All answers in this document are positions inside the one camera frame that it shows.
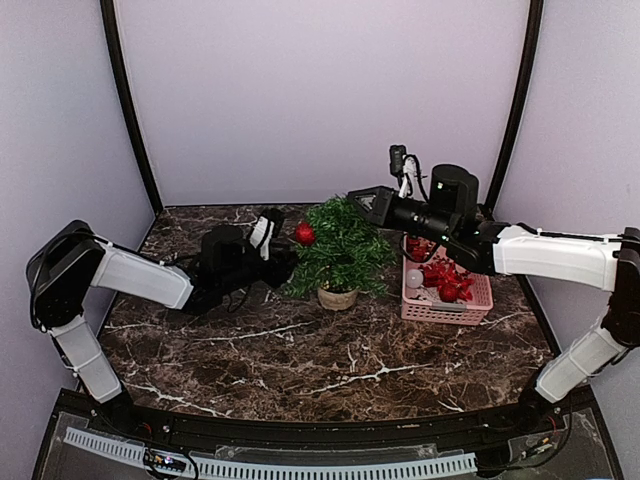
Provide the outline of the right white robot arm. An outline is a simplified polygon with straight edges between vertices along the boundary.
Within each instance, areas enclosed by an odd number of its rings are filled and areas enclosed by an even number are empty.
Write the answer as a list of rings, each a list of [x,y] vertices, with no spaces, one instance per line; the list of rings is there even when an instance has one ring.
[[[511,410],[511,426],[530,434],[547,420],[549,405],[638,347],[639,231],[575,234],[481,220],[478,188],[466,169],[440,164],[425,200],[387,186],[350,191],[347,199],[368,222],[431,240],[472,273],[557,286],[570,296],[566,306],[593,314],[586,331],[540,370]]]

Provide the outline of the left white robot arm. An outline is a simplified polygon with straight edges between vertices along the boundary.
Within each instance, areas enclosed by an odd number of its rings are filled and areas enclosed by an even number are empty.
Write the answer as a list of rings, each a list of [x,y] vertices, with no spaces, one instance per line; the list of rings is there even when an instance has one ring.
[[[141,427],[140,412],[124,399],[126,389],[86,320],[84,303],[93,290],[141,298],[198,316],[238,290],[258,282],[286,284],[298,263],[296,252],[272,241],[279,232],[262,217],[245,235],[234,225],[207,232],[197,253],[160,261],[98,236],[82,220],[66,225],[27,262],[32,326],[52,339],[65,366],[97,403],[101,417],[120,436]]]

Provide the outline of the pink plastic basket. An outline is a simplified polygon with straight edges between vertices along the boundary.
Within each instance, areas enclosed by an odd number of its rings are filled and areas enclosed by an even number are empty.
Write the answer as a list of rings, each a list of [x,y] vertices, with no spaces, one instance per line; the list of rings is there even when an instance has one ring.
[[[459,266],[444,247],[411,236],[400,247],[402,319],[476,326],[493,309],[489,278]]]

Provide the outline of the small green christmas tree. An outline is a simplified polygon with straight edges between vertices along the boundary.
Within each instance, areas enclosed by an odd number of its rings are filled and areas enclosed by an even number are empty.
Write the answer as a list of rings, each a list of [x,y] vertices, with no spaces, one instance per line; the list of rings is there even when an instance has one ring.
[[[395,264],[396,254],[346,197],[334,196],[311,207],[301,222],[313,227],[316,241],[300,246],[293,233],[298,263],[285,287],[288,296],[303,298],[319,290],[372,297],[387,293],[383,271]]]

